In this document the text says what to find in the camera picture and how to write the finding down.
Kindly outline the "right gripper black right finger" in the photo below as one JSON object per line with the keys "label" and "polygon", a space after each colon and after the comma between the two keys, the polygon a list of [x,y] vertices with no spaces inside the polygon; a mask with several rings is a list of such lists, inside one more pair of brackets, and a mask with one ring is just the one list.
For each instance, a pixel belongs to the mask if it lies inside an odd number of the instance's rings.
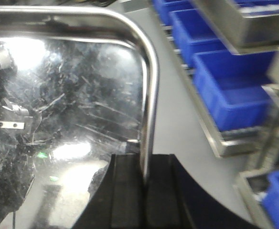
{"label": "right gripper black right finger", "polygon": [[152,155],[147,229],[255,229],[209,195],[173,154]]}

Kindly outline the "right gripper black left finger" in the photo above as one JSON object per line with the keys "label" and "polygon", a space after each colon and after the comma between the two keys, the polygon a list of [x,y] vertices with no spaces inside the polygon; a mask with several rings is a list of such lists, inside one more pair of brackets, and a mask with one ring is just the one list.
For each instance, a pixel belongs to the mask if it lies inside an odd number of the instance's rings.
{"label": "right gripper black left finger", "polygon": [[143,184],[138,154],[114,154],[107,172],[74,229],[140,229]]}

